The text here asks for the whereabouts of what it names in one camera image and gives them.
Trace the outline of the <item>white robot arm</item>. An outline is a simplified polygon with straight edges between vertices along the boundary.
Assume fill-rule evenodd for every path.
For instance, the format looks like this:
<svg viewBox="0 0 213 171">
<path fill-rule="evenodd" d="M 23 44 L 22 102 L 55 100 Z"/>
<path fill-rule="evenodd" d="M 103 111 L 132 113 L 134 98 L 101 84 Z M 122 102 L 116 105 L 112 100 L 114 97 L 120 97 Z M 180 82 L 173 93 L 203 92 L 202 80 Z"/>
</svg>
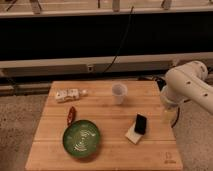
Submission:
<svg viewBox="0 0 213 171">
<path fill-rule="evenodd" d="M 189 99 L 213 115 L 213 86 L 205 82 L 207 76 L 207 67 L 200 61 L 169 69 L 165 74 L 166 85 L 160 92 L 162 104 L 169 109 Z"/>
</svg>

